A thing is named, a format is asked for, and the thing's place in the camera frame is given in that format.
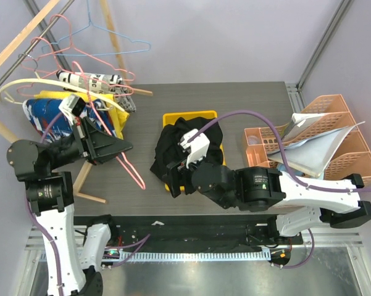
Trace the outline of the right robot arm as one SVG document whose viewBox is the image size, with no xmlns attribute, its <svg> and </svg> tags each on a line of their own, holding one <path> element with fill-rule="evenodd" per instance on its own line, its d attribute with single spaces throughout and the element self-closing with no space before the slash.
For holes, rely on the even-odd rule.
<svg viewBox="0 0 371 296">
<path fill-rule="evenodd" d="M 265 231 L 273 244 L 313 227 L 351 229 L 371 220 L 371 203 L 361 200 L 357 193 L 363 187 L 359 175 L 339 181 L 312 179 L 310 185 L 302 186 L 289 173 L 274 168 L 231 170 L 208 162 L 172 162 L 167 165 L 163 181 L 172 197 L 198 191 L 224 209 L 264 212 L 273 206 L 296 207 L 269 221 Z"/>
</svg>

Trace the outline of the blue white patterned garment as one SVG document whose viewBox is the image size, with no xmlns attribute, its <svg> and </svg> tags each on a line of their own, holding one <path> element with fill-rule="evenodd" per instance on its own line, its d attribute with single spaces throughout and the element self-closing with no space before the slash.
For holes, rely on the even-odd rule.
<svg viewBox="0 0 371 296">
<path fill-rule="evenodd" d="M 56 120 L 48 131 L 45 137 L 46 142 L 56 141 L 62 137 L 69 136 L 72 133 L 72 127 L 70 126 L 68 119 L 59 110 L 59 104 L 59 99 L 28 99 L 22 103 L 23 112 L 26 118 L 40 135 L 43 135 L 50 122 L 52 122 L 57 114 L 60 114 L 60 118 Z M 108 112 L 98 110 L 98 107 L 102 107 L 102 102 L 96 100 L 94 101 L 94 106 L 104 124 L 110 129 L 112 135 L 116 136 L 114 127 L 109 121 L 110 117 Z M 84 108 L 80 117 L 88 117 L 97 129 L 106 132 L 101 121 L 90 106 L 87 105 Z"/>
</svg>

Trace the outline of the cream plastic hanger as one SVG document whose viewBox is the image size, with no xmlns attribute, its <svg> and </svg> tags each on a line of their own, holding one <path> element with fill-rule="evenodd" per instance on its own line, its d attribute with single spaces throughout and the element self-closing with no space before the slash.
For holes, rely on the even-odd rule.
<svg viewBox="0 0 371 296">
<path fill-rule="evenodd" d="M 103 94 L 98 94 L 98 93 L 89 91 L 87 89 L 80 88 L 78 86 L 72 86 L 71 84 L 64 83 L 64 82 L 61 82 L 61 81 L 47 80 L 47 79 L 42 79 L 42 78 L 18 79 L 18 80 L 14 80 L 14 81 L 11 81 L 9 83 L 6 83 L 6 84 L 2 85 L 0 87 L 0 102 L 3 101 L 3 100 L 6 100 L 8 102 L 11 102 L 12 104 L 20 104 L 19 102 L 15 101 L 12 98 L 12 96 L 8 94 L 8 92 L 6 90 L 7 90 L 7 88 L 15 86 L 17 84 L 25 84 L 25 83 L 40 83 L 40 84 L 47 84 L 47 85 L 51 85 L 51 86 L 57 86 L 57 87 L 60 87 L 60 88 L 69 88 L 69 89 L 72 89 L 72 90 L 74 90 L 78 93 L 83 93 L 83 94 L 87 94 L 87 95 L 90 95 L 90 96 L 94 96 L 94 97 L 108 103 L 109 105 L 112 105 L 113 107 L 120 110 L 121 112 L 125 111 L 120 105 L 118 105 L 118 103 L 116 103 L 116 101 L 113 101 L 113 100 L 110 100 L 110 99 L 106 98 Z"/>
</svg>

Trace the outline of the black trousers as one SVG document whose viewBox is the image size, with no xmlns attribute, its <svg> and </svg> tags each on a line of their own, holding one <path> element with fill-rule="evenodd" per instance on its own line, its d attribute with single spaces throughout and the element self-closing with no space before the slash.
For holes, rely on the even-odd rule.
<svg viewBox="0 0 371 296">
<path fill-rule="evenodd" d="M 183 135 L 193 129 L 201 129 L 210 121 L 211 119 L 203 117 L 196 117 L 189 120 L 180 117 L 173 125 L 166 125 L 158 139 L 157 146 L 155 148 L 154 163 L 152 164 L 150 171 L 162 182 L 164 182 L 166 166 L 171 162 L 183 160 L 187 156 L 187 153 L 183 152 L 181 147 L 178 145 Z M 207 161 L 222 165 L 223 152 L 220 148 L 220 145 L 222 143 L 223 133 L 219 124 L 216 123 L 211 126 L 204 132 L 204 134 L 210 140 L 210 145 L 206 156 Z"/>
</svg>

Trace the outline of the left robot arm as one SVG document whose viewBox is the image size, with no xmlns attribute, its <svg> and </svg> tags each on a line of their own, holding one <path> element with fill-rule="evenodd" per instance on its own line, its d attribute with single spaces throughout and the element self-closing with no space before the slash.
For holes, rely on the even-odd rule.
<svg viewBox="0 0 371 296">
<path fill-rule="evenodd" d="M 48 295 L 102 295 L 104 251 L 119 238 L 112 216 L 98 216 L 87 225 L 83 250 L 77 250 L 72 176 L 57 169 L 83 158 L 93 165 L 103 164 L 132 147 L 82 118 L 69 136 L 52 143 L 20 139 L 8 148 L 7 161 L 25 185 L 27 208 L 43 234 Z"/>
</svg>

